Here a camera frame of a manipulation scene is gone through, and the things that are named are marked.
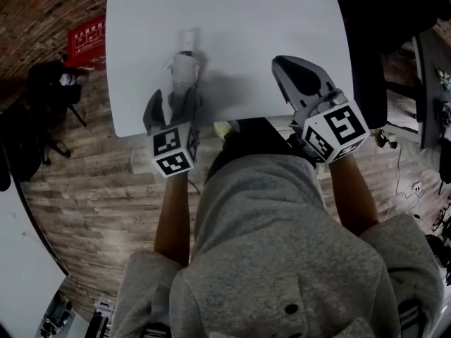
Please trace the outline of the black backpack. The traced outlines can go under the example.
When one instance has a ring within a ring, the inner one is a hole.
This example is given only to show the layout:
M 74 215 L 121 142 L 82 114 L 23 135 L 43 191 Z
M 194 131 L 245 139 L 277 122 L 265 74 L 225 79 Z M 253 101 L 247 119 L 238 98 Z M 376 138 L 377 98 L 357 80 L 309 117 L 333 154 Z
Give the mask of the black backpack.
M 38 99 L 47 99 L 53 104 L 74 105 L 80 101 L 82 85 L 63 87 L 59 78 L 63 73 L 85 73 L 89 71 L 67 68 L 62 61 L 49 61 L 34 65 L 27 76 L 27 90 Z

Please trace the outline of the black office chair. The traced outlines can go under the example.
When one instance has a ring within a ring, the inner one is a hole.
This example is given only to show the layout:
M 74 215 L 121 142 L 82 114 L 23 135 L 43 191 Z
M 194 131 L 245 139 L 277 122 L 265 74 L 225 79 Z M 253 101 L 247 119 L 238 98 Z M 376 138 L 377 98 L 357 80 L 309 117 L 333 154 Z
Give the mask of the black office chair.
M 28 182 L 40 166 L 51 165 L 45 156 L 47 147 L 71 157 L 70 150 L 62 150 L 49 132 L 65 115 L 55 106 L 27 107 L 19 100 L 0 113 L 0 192 L 8 190 L 12 180 Z
M 354 99 L 369 129 L 387 123 L 381 56 L 396 52 L 438 20 L 451 20 L 451 0 L 338 0 L 352 65 Z

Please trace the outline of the grey cloth bundle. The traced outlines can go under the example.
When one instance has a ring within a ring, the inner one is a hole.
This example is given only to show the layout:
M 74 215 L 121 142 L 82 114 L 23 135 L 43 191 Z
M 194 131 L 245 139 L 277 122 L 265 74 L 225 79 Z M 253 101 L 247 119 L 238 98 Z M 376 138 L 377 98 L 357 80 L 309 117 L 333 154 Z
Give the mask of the grey cloth bundle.
M 451 94 L 451 75 L 438 66 L 435 67 L 436 74 L 442 88 Z

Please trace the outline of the person's black trousers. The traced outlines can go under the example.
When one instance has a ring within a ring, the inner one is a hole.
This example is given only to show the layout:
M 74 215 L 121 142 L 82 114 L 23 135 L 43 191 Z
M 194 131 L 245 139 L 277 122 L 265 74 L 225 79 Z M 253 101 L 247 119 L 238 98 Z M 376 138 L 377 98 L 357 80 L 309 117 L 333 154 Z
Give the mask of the person's black trousers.
M 298 156 L 316 167 L 316 161 L 309 156 L 297 140 L 295 133 L 284 139 L 266 118 L 237 120 L 240 132 L 227 136 L 219 155 L 213 161 L 206 178 L 210 180 L 223 166 L 250 155 L 275 154 Z

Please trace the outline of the black floor equipment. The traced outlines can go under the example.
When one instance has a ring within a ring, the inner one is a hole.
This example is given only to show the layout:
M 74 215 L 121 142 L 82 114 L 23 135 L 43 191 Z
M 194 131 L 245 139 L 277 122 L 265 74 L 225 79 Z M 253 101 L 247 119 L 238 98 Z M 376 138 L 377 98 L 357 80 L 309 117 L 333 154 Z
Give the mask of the black floor equipment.
M 445 283 L 451 286 L 451 196 L 447 206 L 440 209 L 438 220 L 432 225 L 426 240 L 441 268 L 445 269 Z

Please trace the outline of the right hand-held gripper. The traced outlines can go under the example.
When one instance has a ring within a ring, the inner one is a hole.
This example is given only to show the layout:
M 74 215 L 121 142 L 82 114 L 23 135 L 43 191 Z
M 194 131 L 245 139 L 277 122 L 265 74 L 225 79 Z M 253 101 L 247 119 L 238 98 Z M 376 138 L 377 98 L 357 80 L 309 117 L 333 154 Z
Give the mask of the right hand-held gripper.
M 358 105 L 335 88 L 323 68 L 303 58 L 279 55 L 271 69 L 283 98 L 295 111 L 291 140 L 311 160 L 332 163 L 355 151 L 369 136 Z

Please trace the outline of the white table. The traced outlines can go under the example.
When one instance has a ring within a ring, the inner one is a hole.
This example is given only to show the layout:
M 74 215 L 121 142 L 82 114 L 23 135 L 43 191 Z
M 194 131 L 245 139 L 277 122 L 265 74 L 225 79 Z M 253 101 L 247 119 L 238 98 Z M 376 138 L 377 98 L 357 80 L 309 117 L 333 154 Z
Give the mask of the white table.
M 145 132 L 147 103 L 169 88 L 168 64 L 190 30 L 202 67 L 200 125 L 292 114 L 271 72 L 279 55 L 319 65 L 354 96 L 338 0 L 107 0 L 106 72 L 117 136 Z

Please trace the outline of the black desk with white frame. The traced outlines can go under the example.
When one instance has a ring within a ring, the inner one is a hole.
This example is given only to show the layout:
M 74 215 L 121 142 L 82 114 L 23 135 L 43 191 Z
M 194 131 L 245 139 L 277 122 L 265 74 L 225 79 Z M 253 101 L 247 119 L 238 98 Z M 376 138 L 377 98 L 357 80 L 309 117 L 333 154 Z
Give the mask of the black desk with white frame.
M 451 92 L 440 82 L 439 70 L 451 75 L 451 46 L 433 30 L 427 30 L 413 38 L 416 75 L 410 86 L 386 82 L 389 92 L 410 99 L 416 106 L 418 127 L 403 127 L 388 120 L 386 132 L 416 142 L 422 149 L 438 145 L 443 135 L 443 125 L 438 119 L 439 111 L 451 105 Z

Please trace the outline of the clear water bottle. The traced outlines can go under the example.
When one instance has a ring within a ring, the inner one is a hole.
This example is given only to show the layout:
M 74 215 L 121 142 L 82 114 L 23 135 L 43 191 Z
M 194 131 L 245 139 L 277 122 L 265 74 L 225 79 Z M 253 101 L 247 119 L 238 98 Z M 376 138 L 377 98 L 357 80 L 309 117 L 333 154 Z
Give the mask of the clear water bottle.
M 59 78 L 59 84 L 63 87 L 83 85 L 89 80 L 89 75 L 85 73 L 63 73 Z

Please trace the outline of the black bag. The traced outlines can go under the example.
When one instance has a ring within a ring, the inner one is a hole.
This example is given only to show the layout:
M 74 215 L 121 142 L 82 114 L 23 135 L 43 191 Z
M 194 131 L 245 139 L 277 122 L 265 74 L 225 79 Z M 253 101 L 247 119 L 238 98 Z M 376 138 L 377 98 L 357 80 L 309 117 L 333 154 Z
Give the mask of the black bag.
M 451 184 L 451 141 L 443 139 L 441 142 L 440 178 L 445 184 Z

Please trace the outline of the white cylindrical roll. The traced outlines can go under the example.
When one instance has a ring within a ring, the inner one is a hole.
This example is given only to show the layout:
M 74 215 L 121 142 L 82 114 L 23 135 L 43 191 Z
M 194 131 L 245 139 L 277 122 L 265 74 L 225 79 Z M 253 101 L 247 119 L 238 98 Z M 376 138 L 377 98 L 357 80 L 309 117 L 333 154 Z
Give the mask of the white cylindrical roll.
M 177 124 L 175 122 L 176 95 L 184 95 L 190 87 L 195 87 L 201 96 L 199 79 L 206 63 L 204 53 L 199 50 L 201 39 L 199 27 L 180 30 L 177 38 L 176 52 L 163 68 L 163 76 L 166 81 L 163 83 L 161 91 L 163 114 L 167 125 Z

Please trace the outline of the black power adapter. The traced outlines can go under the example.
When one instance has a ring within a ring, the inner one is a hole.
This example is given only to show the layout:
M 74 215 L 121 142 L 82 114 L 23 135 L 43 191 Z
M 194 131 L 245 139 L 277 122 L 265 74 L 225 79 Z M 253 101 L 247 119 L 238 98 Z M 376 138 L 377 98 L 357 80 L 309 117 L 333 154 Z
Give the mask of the black power adapter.
M 376 135 L 376 145 L 381 149 L 388 146 L 391 149 L 396 150 L 398 147 L 397 135 L 380 129 Z

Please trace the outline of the person's left forearm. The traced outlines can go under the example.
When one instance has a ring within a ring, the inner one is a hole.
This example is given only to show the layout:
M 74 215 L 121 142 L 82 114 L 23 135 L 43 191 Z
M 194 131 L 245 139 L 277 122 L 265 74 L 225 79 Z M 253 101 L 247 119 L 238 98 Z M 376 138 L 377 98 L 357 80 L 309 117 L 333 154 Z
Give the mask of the person's left forearm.
M 190 212 L 187 186 L 187 173 L 167 179 L 154 240 L 155 252 L 182 267 L 189 264 L 190 256 Z

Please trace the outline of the red box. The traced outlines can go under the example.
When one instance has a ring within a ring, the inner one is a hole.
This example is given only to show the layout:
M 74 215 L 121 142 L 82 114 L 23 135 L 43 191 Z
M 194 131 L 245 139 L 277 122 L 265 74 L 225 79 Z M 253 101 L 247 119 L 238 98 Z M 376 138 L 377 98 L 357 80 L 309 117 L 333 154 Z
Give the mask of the red box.
M 99 16 L 68 33 L 67 68 L 106 70 L 106 16 Z

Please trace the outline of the person's right forearm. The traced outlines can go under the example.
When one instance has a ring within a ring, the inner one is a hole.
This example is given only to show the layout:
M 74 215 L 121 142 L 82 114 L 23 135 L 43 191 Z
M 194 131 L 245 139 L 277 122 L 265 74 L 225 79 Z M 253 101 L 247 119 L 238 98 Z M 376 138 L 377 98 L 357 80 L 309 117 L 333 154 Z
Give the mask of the person's right forearm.
M 343 227 L 360 236 L 379 223 L 378 211 L 352 154 L 329 164 L 333 195 Z

